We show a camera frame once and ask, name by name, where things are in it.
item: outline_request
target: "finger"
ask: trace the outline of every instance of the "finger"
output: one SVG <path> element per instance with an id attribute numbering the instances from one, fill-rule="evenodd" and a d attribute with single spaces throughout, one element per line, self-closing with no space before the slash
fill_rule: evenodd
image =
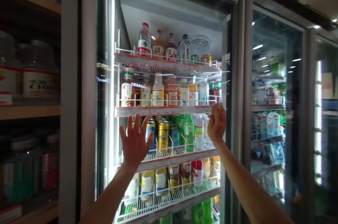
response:
<path id="1" fill-rule="evenodd" d="M 138 135 L 140 132 L 140 115 L 136 114 L 133 128 L 133 136 Z"/>
<path id="2" fill-rule="evenodd" d="M 133 117 L 132 116 L 128 117 L 127 131 L 128 131 L 128 137 L 132 137 L 133 136 Z"/>

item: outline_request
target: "white bottle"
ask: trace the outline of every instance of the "white bottle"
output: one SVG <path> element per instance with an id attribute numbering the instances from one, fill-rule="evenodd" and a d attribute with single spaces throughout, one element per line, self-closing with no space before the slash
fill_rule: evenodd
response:
<path id="1" fill-rule="evenodd" d="M 196 114 L 194 119 L 195 146 L 198 149 L 203 148 L 204 143 L 204 121 L 202 114 Z"/>
<path id="2" fill-rule="evenodd" d="M 155 84 L 152 87 L 152 105 L 164 106 L 164 85 L 162 84 L 161 73 L 155 73 Z"/>
<path id="3" fill-rule="evenodd" d="M 200 106 L 209 105 L 209 84 L 207 78 L 202 78 L 201 83 L 199 84 L 198 96 Z"/>
<path id="4" fill-rule="evenodd" d="M 189 106 L 189 85 L 187 79 L 180 80 L 180 100 L 181 106 Z"/>

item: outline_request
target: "jar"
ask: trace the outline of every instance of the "jar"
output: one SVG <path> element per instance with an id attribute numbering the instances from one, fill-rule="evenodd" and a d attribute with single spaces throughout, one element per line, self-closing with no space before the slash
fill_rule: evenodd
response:
<path id="1" fill-rule="evenodd" d="M 15 58 L 14 38 L 0 31 L 0 106 L 19 101 L 21 71 L 22 64 Z"/>
<path id="2" fill-rule="evenodd" d="M 59 146 L 58 134 L 47 137 L 47 146 L 42 154 L 42 188 L 49 190 L 59 185 Z"/>
<path id="3" fill-rule="evenodd" d="M 29 199 L 35 193 L 39 166 L 32 151 L 37 145 L 38 139 L 34 136 L 11 140 L 12 156 L 4 162 L 4 195 L 7 206 Z"/>
<path id="4" fill-rule="evenodd" d="M 59 70 L 49 44 L 31 41 L 23 69 L 23 97 L 26 101 L 51 102 L 59 99 Z"/>

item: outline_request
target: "orange juice bottle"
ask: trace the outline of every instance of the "orange juice bottle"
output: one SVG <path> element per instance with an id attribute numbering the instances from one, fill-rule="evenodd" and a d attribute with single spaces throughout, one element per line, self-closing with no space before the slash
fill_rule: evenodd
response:
<path id="1" fill-rule="evenodd" d="M 154 41 L 154 58 L 158 58 L 160 60 L 164 60 L 164 40 L 162 38 L 162 31 L 157 30 L 157 36 Z"/>

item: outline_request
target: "refrigerator door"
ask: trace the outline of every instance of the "refrigerator door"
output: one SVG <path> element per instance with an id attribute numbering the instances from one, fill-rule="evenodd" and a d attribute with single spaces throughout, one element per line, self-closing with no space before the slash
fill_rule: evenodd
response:
<path id="1" fill-rule="evenodd" d="M 206 125 L 213 103 L 229 110 L 233 3 L 98 0 L 95 195 L 124 161 L 119 127 L 128 116 L 153 118 L 147 127 L 156 132 L 114 223 L 201 218 L 202 202 L 211 217 L 228 218 L 225 173 Z"/>

